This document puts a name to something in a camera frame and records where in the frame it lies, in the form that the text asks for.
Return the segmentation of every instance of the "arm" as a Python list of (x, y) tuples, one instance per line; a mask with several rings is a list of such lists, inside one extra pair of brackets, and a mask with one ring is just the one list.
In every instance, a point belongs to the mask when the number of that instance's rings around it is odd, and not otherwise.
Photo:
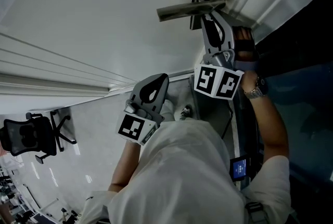
[(108, 191), (120, 192), (130, 182), (138, 163), (141, 146), (139, 144), (127, 141), (114, 170), (111, 185)]
[[(241, 86), (245, 92), (255, 89), (257, 74), (247, 71), (242, 77)], [(264, 142), (264, 162), (276, 155), (288, 157), (289, 145), (284, 122), (269, 97), (250, 99)]]

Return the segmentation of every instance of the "wristwatch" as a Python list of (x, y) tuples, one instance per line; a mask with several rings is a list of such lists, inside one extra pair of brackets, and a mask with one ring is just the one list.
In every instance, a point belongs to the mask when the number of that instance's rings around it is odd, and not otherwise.
[(266, 80), (262, 77), (257, 78), (257, 81), (255, 83), (255, 89), (252, 90), (251, 92), (244, 92), (244, 94), (246, 95), (246, 97), (248, 99), (253, 99), (253, 98), (257, 98), (257, 97), (263, 97), (268, 93), (268, 86), (266, 83)]

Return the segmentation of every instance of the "hand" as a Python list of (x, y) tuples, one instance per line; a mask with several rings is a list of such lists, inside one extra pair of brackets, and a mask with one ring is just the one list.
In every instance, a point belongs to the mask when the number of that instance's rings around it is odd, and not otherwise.
[(244, 92), (248, 93), (255, 89), (255, 84), (257, 82), (258, 75), (255, 71), (246, 71), (242, 78), (240, 85)]

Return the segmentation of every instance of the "floor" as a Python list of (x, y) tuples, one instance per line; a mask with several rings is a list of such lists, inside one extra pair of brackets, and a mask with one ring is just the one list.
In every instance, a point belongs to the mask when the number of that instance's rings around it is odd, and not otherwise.
[[(175, 104), (178, 120), (181, 109), (188, 103), (194, 104), (188, 80), (170, 83), (168, 94)], [(39, 206), (59, 199), (47, 209), (56, 219), (60, 219), (62, 207), (81, 212), (91, 191), (106, 190), (110, 184), (125, 144), (114, 130), (129, 96), (130, 93), (125, 93), (58, 110), (56, 123), (65, 115), (71, 116), (61, 132), (75, 138), (78, 144), (62, 141), (65, 151), (48, 157), (44, 165), (35, 159), (41, 152), (27, 152), (16, 159), (8, 154), (0, 157), (0, 162), (16, 169), (14, 180), (29, 187)], [(2, 115), (0, 122), (5, 118), (25, 121), (25, 115)]]

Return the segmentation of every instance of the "person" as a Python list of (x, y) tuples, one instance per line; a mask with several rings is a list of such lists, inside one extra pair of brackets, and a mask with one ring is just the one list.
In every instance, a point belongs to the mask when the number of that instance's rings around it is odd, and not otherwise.
[[(255, 89), (257, 74), (244, 73), (241, 87)], [(80, 224), (102, 223), (249, 223), (245, 208), (259, 202), (269, 223), (286, 222), (290, 212), (288, 137), (268, 96), (251, 99), (264, 142), (264, 163), (241, 192), (229, 175), (226, 146), (204, 121), (182, 112), (174, 121), (166, 100), (160, 128), (141, 146), (127, 141), (108, 191), (87, 199)]]

